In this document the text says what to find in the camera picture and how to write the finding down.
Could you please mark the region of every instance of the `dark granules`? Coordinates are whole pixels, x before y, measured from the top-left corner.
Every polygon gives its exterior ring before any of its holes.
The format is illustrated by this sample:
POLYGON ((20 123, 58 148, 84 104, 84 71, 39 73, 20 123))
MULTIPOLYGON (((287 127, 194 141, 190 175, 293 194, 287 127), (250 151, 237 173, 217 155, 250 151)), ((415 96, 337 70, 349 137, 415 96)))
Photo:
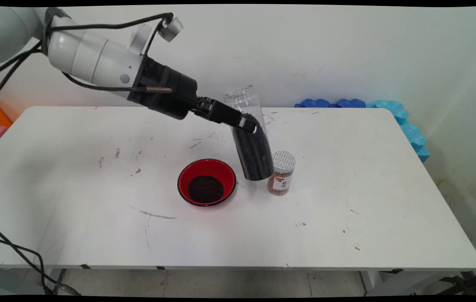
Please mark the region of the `dark granules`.
POLYGON ((213 203, 223 197, 223 185, 214 176, 197 176, 188 186, 190 197, 196 203, 213 203))
POLYGON ((257 124, 255 133, 249 133, 240 128, 232 128, 234 144, 242 164, 246 180, 263 180, 273 175, 273 160, 270 143, 259 121, 251 114, 244 116, 257 124))

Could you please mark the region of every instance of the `red bowl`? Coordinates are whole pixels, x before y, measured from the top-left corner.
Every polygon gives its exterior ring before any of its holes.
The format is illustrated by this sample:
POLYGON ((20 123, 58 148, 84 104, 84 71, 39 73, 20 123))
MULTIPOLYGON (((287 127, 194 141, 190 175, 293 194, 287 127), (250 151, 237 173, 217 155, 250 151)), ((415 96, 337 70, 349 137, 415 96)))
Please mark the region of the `red bowl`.
POLYGON ((236 175, 232 168, 215 159, 203 159, 190 163, 178 176, 178 191, 185 201, 196 206, 212 206, 222 203, 234 191, 236 187, 236 175), (211 203, 198 203, 191 199, 188 186, 190 181, 197 176, 213 176, 223 185, 223 196, 217 201, 211 203))

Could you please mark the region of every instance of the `white wall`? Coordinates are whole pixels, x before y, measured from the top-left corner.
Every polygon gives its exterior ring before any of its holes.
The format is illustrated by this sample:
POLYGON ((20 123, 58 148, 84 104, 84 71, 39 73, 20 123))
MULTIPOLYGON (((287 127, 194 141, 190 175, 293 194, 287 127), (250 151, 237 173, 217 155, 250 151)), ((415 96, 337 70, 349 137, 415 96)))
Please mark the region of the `white wall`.
MULTIPOLYGON (((305 98, 396 99, 423 128, 476 64, 476 8, 330 5, 143 5, 64 8, 78 23, 121 23, 171 11, 184 30, 150 56, 212 98, 246 84, 265 107, 305 98)), ((130 30, 100 30, 122 43, 130 30)), ((15 119, 31 105, 133 105, 69 82, 33 55, 0 93, 15 119)))
POLYGON ((428 139, 425 167, 476 248, 476 77, 459 95, 428 139))
MULTIPOLYGON (((305 98, 401 101, 428 138, 428 171, 476 247, 476 7, 64 9, 78 23, 175 13, 184 30, 171 43, 157 36, 149 55, 196 79, 199 95, 220 99, 253 84, 265 107, 293 107, 305 98)), ((130 35, 128 29, 100 32, 123 44, 130 35)), ((33 105, 135 104, 75 86, 43 55, 33 55, 0 93, 0 105, 16 119, 33 105)))

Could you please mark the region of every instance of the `black cable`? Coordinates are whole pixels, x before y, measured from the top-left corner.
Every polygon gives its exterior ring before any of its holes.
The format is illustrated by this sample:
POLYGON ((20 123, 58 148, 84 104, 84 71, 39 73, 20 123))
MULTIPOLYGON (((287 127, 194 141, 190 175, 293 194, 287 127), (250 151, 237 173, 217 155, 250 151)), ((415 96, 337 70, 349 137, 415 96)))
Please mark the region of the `black cable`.
POLYGON ((54 27, 48 27, 46 29, 46 34, 48 35, 55 31, 67 31, 67 30, 73 30, 73 29, 125 29, 130 26, 154 21, 157 19, 172 20, 173 13, 172 12, 160 13, 159 15, 154 15, 154 16, 150 16, 150 17, 146 17, 146 18, 142 18, 135 21, 126 22, 126 23, 121 23, 121 24, 87 24, 87 25, 54 26, 54 27))
POLYGON ((32 53, 34 53, 37 48, 40 47, 40 42, 38 42, 37 44, 35 44, 35 46, 33 46, 29 51, 25 52, 24 55, 21 55, 20 58, 18 59, 18 61, 16 62, 16 64, 14 64, 14 66, 12 66, 12 68, 8 71, 8 73, 5 75, 5 77, 3 77, 1 83, 0 83, 0 91, 2 90, 2 88, 5 86, 6 82, 8 81, 8 79, 12 76, 12 74, 16 71, 16 69, 25 61, 25 59, 27 59, 32 53))
POLYGON ((152 44, 152 40, 154 40, 154 36, 156 35, 156 32, 160 30, 160 27, 162 26, 163 24, 163 19, 160 20, 160 22, 158 23, 158 25, 156 25, 156 28, 154 29, 154 32, 152 33, 152 37, 150 37, 150 40, 148 41, 148 45, 146 46, 144 52, 143 52, 143 55, 145 56, 146 54, 148 54, 148 49, 150 48, 150 45, 152 44))
POLYGON ((18 249, 21 249, 21 250, 24 250, 24 251, 26 251, 26 252, 35 254, 35 255, 38 257, 38 260, 39 260, 39 262, 40 262, 40 269, 39 269, 37 266, 35 266, 33 263, 31 263, 31 262, 29 262, 29 265, 30 265, 35 271, 37 271, 38 273, 44 275, 44 277, 45 277, 46 279, 50 280, 52 283, 57 284, 57 281, 55 281, 54 279, 52 279, 52 277, 46 275, 46 273, 42 273, 42 272, 43 272, 42 269, 44 268, 44 261, 42 260, 42 256, 40 256, 39 253, 35 252, 34 250, 31 250, 31 249, 28 249, 28 248, 24 248, 24 247, 19 246, 19 245, 15 245, 14 243, 12 243, 12 245, 11 245, 10 243, 8 243, 8 242, 6 242, 6 241, 4 241, 4 240, 1 240, 1 239, 0 239, 0 243, 2 243, 2 244, 4 244, 4 245, 14 246, 14 247, 16 247, 16 248, 18 248, 18 249))
MULTIPOLYGON (((14 63, 15 61, 19 60, 22 56, 29 54, 29 52, 30 50, 20 53, 17 56, 13 57, 12 59, 8 60, 6 63, 0 66, 0 72, 3 71, 3 69, 7 68, 8 66, 12 65, 12 63, 14 63)), ((33 53, 41 53, 41 52, 42 52, 41 49, 37 49, 33 53)))
MULTIPOLYGON (((13 248, 14 251, 16 253, 18 253, 18 255, 20 255, 23 258, 23 260, 25 260, 25 262, 27 262, 27 264, 29 264, 32 268, 36 268, 36 266, 29 259, 27 259, 27 257, 22 252, 20 252, 20 250, 14 245, 14 243, 10 242, 10 240, 7 237, 5 237, 1 232, 0 232, 0 237, 1 237, 1 239, 3 239, 6 242, 6 244, 10 245, 10 247, 13 248)), ((42 288, 44 289, 44 294, 54 295, 53 291, 50 290, 46 286, 46 283, 44 283, 44 263, 43 262, 40 262, 40 268, 41 268, 41 270, 40 270, 40 282, 42 283, 42 288)))
POLYGON ((82 86, 84 88, 89 88, 92 90, 100 90, 100 91, 139 91, 139 92, 146 92, 146 87, 101 87, 101 86, 94 86, 79 82, 75 78, 71 77, 67 73, 63 73, 67 79, 71 80, 74 84, 82 86))

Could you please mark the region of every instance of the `clear plastic container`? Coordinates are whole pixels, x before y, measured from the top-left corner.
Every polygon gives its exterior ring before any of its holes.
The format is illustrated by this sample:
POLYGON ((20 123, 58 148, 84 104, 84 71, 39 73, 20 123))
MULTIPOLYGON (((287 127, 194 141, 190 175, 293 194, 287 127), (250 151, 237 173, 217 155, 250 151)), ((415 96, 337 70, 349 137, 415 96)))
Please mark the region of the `clear plastic container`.
POLYGON ((287 151, 277 151, 272 157, 275 173, 268 180, 268 191, 274 195, 284 195, 290 189, 296 158, 287 151))
POLYGON ((255 132, 231 128, 236 151, 246 180, 265 180, 273 174, 272 153, 262 115, 261 101, 253 86, 231 90, 223 94, 228 106, 240 110, 257 123, 255 132))

